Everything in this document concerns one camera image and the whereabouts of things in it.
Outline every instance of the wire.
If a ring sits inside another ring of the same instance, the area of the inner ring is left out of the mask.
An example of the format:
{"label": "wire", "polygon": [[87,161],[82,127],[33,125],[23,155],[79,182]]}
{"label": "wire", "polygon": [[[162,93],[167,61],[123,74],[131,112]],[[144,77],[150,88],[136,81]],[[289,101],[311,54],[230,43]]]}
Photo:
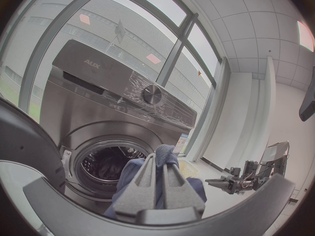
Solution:
{"label": "wire", "polygon": [[[282,158],[283,158],[283,157],[281,157],[281,158],[279,158],[279,159],[275,160],[275,161],[273,162],[273,164],[274,164],[275,162],[277,162],[277,161],[281,160]],[[262,172],[264,172],[264,171],[268,170],[270,167],[274,168],[275,166],[269,166],[269,167],[265,168]]]}
{"label": "wire", "polygon": [[246,179],[248,179],[252,174],[254,173],[254,171],[252,171],[252,173],[250,173],[247,177],[244,178],[243,182],[242,182],[242,188],[246,188],[250,185],[250,183],[246,186],[244,186],[244,182],[246,181]]}

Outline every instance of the ceiling light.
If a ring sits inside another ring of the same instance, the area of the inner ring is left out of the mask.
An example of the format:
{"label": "ceiling light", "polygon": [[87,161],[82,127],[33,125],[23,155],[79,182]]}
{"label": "ceiling light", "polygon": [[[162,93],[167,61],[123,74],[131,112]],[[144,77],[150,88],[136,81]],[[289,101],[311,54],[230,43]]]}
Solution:
{"label": "ceiling light", "polygon": [[308,28],[302,24],[300,21],[297,21],[300,31],[300,45],[305,46],[307,49],[314,51],[313,37],[309,32]]}

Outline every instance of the robotic arm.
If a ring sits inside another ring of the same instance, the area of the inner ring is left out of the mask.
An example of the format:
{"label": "robotic arm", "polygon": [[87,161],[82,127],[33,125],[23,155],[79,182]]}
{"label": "robotic arm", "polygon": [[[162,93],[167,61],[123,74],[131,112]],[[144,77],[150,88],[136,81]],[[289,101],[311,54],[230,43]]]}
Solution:
{"label": "robotic arm", "polygon": [[230,169],[230,175],[221,176],[221,179],[206,179],[214,187],[221,188],[228,194],[239,194],[248,190],[257,190],[267,182],[271,175],[278,173],[284,176],[289,157],[289,142],[277,143],[267,147],[262,156],[262,163],[246,161],[243,174],[239,177],[241,168]]}

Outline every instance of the aux logo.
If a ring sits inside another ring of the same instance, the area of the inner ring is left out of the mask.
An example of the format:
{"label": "aux logo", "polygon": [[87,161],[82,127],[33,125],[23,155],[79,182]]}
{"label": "aux logo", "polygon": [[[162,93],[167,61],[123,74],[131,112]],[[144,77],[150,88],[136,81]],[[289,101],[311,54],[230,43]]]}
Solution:
{"label": "aux logo", "polygon": [[100,65],[94,63],[93,61],[89,61],[88,59],[84,61],[84,63],[88,63],[90,66],[96,67],[97,69],[100,68]]}

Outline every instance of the control knob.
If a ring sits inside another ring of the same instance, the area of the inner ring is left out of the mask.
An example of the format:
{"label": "control knob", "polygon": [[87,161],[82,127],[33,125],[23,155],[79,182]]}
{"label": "control knob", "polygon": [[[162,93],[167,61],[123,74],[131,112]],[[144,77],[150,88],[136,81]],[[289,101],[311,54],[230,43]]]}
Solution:
{"label": "control knob", "polygon": [[155,105],[159,103],[162,99],[162,93],[161,90],[157,85],[148,85],[144,90],[143,90],[143,99],[145,102]]}

